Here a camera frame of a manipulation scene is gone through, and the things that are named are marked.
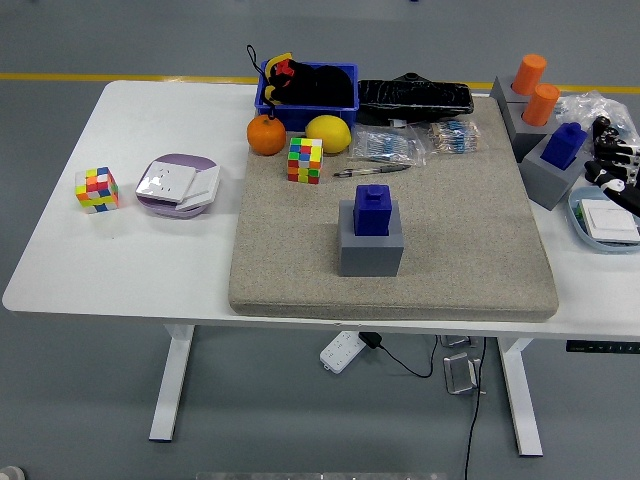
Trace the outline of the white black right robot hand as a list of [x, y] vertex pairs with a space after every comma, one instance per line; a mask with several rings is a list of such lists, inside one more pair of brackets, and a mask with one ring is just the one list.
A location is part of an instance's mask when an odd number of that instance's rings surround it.
[[639, 143], [627, 143], [605, 116], [592, 123], [593, 159], [585, 179], [614, 203], [639, 216]]

